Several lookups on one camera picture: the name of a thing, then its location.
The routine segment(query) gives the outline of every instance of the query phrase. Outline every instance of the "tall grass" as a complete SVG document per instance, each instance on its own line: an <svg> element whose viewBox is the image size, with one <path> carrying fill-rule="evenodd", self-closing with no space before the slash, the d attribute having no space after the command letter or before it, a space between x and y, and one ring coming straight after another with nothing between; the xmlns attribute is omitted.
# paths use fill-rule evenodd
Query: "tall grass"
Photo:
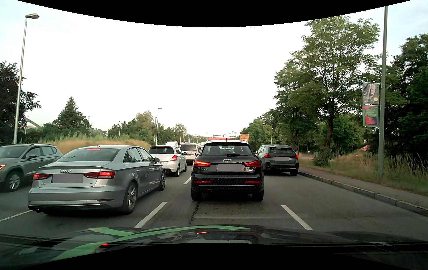
<svg viewBox="0 0 428 270"><path fill-rule="evenodd" d="M313 168L337 175L345 175L366 182L410 191L428 196L428 158L424 165L416 163L411 155L387 157L384 164L384 175L377 175L377 155L357 151L346 156L339 156L330 162L329 168L313 165L310 158L300 156L301 166Z"/></svg>

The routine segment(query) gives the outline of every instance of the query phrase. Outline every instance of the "brake light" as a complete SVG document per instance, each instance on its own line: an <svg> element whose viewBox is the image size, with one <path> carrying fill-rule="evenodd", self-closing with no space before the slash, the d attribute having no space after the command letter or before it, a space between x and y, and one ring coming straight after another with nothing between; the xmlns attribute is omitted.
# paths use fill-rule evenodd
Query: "brake light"
<svg viewBox="0 0 428 270"><path fill-rule="evenodd" d="M98 171L98 172L89 172L89 173L85 173L83 174L85 177L87 178L92 178L92 179L113 179L115 176L115 171L111 170L111 171Z"/></svg>
<svg viewBox="0 0 428 270"><path fill-rule="evenodd" d="M244 163L244 166L246 167L261 167L261 162L259 160L257 161L253 161L253 162L249 162L249 163Z"/></svg>
<svg viewBox="0 0 428 270"><path fill-rule="evenodd" d="M50 174L42 174L42 173L35 173L34 177L32 177L32 180L44 180L49 178Z"/></svg>
<svg viewBox="0 0 428 270"><path fill-rule="evenodd" d="M209 162L202 162L202 161L197 161L197 160L195 160L194 161L194 167L209 167L209 166L211 166L211 163L209 163Z"/></svg>

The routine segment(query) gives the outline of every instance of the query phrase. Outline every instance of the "gray suv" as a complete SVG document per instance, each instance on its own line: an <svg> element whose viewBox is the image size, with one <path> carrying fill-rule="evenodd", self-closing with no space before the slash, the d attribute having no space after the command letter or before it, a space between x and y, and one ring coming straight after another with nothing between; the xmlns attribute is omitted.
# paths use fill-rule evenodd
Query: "gray suv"
<svg viewBox="0 0 428 270"><path fill-rule="evenodd" d="M259 147L256 155L261 160L264 171L289 172L298 175L299 161L295 151L289 145L266 144Z"/></svg>
<svg viewBox="0 0 428 270"><path fill-rule="evenodd" d="M56 161L61 151L51 144L11 144L0 147L0 189L18 190L24 180L32 180L36 170Z"/></svg>

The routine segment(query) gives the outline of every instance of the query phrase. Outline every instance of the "blurred license plate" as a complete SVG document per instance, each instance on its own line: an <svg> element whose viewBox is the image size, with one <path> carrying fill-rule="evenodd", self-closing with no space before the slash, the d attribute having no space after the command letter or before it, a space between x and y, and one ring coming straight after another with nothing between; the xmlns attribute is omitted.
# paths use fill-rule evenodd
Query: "blurred license plate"
<svg viewBox="0 0 428 270"><path fill-rule="evenodd" d="M52 175L52 180L51 180L51 183L53 183L53 184L82 184L82 182L83 182L83 177L82 177L82 175L80 175L80 174L54 174L54 175Z"/></svg>
<svg viewBox="0 0 428 270"><path fill-rule="evenodd" d="M282 162L288 162L288 161L289 161L289 157L288 157L288 156L282 156L282 157L281 157L281 156L278 156L278 157L275 157L275 158L274 158L274 161L275 161L275 162L277 162L277 161L278 161L278 162L281 162L281 161L282 161Z"/></svg>
<svg viewBox="0 0 428 270"><path fill-rule="evenodd" d="M242 164L218 164L216 170L223 172L242 172L242 167Z"/></svg>

